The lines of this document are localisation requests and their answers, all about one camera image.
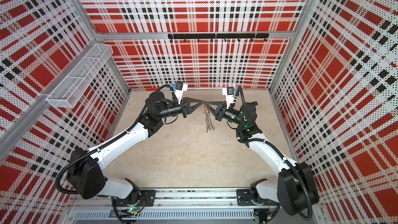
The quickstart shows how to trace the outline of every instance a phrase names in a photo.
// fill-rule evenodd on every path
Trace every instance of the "enclosure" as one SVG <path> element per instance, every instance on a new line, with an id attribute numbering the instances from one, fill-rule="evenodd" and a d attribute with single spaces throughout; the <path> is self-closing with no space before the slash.
<path id="1" fill-rule="evenodd" d="M 71 152 L 176 81 L 206 101 L 242 85 L 269 141 L 311 166 L 314 222 L 398 222 L 397 1 L 0 0 L 0 222 L 67 221 L 80 200 L 54 180 Z M 276 184 L 212 120 L 206 132 L 202 107 L 179 117 L 104 174 L 141 188 Z"/>

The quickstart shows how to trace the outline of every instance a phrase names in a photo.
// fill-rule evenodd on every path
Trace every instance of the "perforated pegboard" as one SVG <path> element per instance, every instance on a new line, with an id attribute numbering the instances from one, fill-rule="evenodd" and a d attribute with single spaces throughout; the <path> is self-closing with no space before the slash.
<path id="1" fill-rule="evenodd" d="M 1 223 L 59 221 L 71 195 L 55 189 L 57 173 L 75 148 L 106 140 L 125 97 L 105 64 L 74 108 L 44 111 L 0 165 Z"/>
<path id="2" fill-rule="evenodd" d="M 293 30 L 305 0 L 80 0 L 98 32 Z"/>
<path id="3" fill-rule="evenodd" d="M 68 0 L 0 0 L 0 136 L 91 41 Z"/>
<path id="4" fill-rule="evenodd" d="M 132 88 L 184 81 L 191 87 L 266 88 L 288 43 L 264 40 L 109 40 L 113 59 Z"/>
<path id="5" fill-rule="evenodd" d="M 318 0 L 275 93 L 334 223 L 398 222 L 397 0 Z"/>

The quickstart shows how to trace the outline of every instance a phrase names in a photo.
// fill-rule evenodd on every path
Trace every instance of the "black mounting plate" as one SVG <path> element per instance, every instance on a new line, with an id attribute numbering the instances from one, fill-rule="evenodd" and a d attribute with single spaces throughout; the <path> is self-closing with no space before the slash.
<path id="1" fill-rule="evenodd" d="M 155 194 L 156 194 L 156 190 L 140 190 L 141 196 L 143 196 L 145 198 L 145 200 L 147 201 L 145 203 L 146 207 L 152 207 L 153 206 L 153 202 L 155 201 Z M 137 205 L 135 205 L 135 207 L 142 207 L 142 204 L 144 203 L 144 201 L 139 201 Z M 127 207 L 127 202 L 125 202 L 124 199 L 120 199 L 120 198 L 116 198 L 115 199 L 115 206 L 116 207 Z"/>
<path id="2" fill-rule="evenodd" d="M 236 200 L 238 201 L 238 206 L 256 206 L 253 202 L 251 202 L 250 198 L 250 190 L 249 189 L 237 189 L 236 190 Z M 262 206 L 267 206 L 268 201 L 270 206 L 278 206 L 279 203 L 271 201 L 271 200 L 265 200 L 266 203 Z"/>

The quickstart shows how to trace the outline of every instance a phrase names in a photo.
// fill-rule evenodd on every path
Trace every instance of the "wire basket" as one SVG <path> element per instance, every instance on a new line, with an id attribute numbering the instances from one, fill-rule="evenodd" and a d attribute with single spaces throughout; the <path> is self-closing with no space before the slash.
<path id="1" fill-rule="evenodd" d="M 53 107 L 73 108 L 113 54 L 111 45 L 95 44 L 47 97 Z"/>

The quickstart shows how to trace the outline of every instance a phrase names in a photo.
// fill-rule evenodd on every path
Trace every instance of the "plaid wall panel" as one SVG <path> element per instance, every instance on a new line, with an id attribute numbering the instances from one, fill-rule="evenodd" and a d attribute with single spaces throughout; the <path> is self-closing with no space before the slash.
<path id="1" fill-rule="evenodd" d="M 44 111 L 0 165 L 0 223 L 60 220 L 70 195 L 55 189 L 57 173 L 75 148 L 106 140 L 125 97 L 105 64 L 73 109 Z"/>
<path id="2" fill-rule="evenodd" d="M 98 32 L 293 30 L 305 0 L 80 0 Z"/>
<path id="3" fill-rule="evenodd" d="M 113 59 L 132 88 L 182 80 L 191 87 L 266 88 L 287 38 L 255 40 L 109 40 Z"/>
<path id="4" fill-rule="evenodd" d="M 334 223 L 398 222 L 397 0 L 318 0 L 275 97 Z"/>
<path id="5" fill-rule="evenodd" d="M 0 0 L 0 136 L 90 41 L 68 0 Z"/>

